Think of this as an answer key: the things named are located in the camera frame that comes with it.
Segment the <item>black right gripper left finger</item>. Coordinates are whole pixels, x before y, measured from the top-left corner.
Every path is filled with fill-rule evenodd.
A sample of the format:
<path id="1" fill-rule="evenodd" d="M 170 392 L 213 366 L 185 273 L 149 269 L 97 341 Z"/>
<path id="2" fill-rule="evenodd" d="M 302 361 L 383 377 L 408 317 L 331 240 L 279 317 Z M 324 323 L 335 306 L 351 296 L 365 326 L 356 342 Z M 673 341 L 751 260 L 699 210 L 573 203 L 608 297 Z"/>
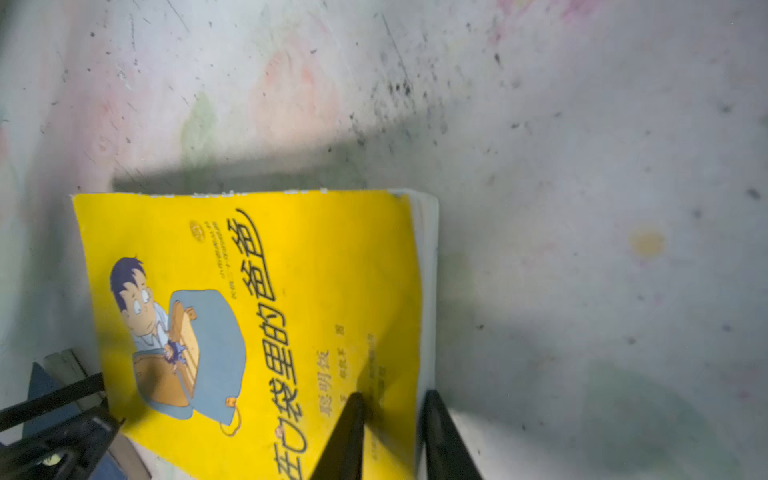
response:
<path id="1" fill-rule="evenodd" d="M 365 400 L 355 392 L 347 399 L 310 479 L 360 480 L 364 426 Z"/>

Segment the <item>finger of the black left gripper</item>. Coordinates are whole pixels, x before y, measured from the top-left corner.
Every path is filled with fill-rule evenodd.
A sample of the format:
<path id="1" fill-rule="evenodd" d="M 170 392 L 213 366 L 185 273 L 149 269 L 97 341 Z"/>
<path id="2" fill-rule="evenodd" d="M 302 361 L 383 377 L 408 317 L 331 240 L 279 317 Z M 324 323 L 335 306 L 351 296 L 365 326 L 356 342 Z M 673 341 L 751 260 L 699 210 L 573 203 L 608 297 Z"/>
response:
<path id="1" fill-rule="evenodd" d="M 94 374 L 41 397 L 1 411 L 6 431 L 87 396 L 105 390 L 102 374 Z M 122 422 L 108 403 L 82 411 L 28 438 L 1 449 L 3 479 L 88 479 L 118 435 Z"/>

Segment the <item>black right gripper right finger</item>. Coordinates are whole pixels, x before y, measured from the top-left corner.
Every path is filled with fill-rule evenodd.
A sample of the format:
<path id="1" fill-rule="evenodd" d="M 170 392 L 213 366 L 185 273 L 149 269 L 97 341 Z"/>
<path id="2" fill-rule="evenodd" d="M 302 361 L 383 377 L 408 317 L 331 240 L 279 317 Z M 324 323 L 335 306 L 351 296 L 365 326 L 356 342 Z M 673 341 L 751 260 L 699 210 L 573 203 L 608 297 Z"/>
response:
<path id="1" fill-rule="evenodd" d="M 437 390 L 426 393 L 422 423 L 429 480 L 482 479 Z"/>

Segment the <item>yellow cartoon cover book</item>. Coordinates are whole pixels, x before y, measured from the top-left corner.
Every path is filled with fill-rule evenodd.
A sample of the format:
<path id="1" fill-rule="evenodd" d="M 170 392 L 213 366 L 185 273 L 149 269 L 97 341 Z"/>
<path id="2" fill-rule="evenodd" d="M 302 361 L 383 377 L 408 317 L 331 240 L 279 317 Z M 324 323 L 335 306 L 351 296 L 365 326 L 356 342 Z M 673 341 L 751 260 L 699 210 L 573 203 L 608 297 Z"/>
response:
<path id="1" fill-rule="evenodd" d="M 348 399 L 362 475 L 417 474 L 439 204 L 408 189 L 73 199 L 111 413 L 197 479 L 308 479 Z"/>

